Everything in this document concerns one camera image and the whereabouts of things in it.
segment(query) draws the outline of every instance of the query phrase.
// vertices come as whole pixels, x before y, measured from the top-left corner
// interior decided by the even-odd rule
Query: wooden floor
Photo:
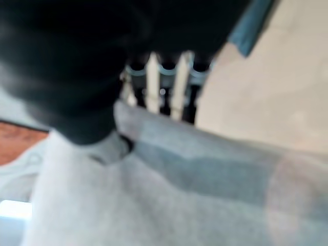
[[[46,132],[0,122],[0,166],[15,160],[47,135]]]

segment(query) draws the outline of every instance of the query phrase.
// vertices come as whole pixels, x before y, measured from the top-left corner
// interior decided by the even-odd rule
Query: dark green fabric
[[[248,0],[7,0],[0,2],[2,85],[38,120],[79,144],[99,124],[68,124],[111,108],[131,54],[215,52]],[[58,119],[65,119],[65,124]]]

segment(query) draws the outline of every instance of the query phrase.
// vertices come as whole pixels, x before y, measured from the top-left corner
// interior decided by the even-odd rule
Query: black sleeve
[[[0,0],[0,82],[77,144],[115,128],[130,53],[215,52],[249,0]]]
[[[109,1],[8,0],[0,14],[5,89],[77,144],[106,136],[115,127],[128,21]]]

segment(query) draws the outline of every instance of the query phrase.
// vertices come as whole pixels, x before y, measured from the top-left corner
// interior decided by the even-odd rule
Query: gray fabric
[[[212,136],[122,104],[117,119],[136,141],[120,163],[74,157],[50,136],[24,246],[327,245],[323,157]]]
[[[0,83],[2,78],[3,75],[0,72]],[[39,124],[28,115],[24,104],[21,101],[11,97],[7,92],[0,88],[0,121],[2,120],[35,129],[49,130],[48,127]]]

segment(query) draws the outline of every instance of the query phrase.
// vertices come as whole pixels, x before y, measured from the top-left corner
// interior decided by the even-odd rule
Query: beige wall
[[[239,139],[328,153],[328,1],[282,0],[247,59],[227,45],[197,126]]]

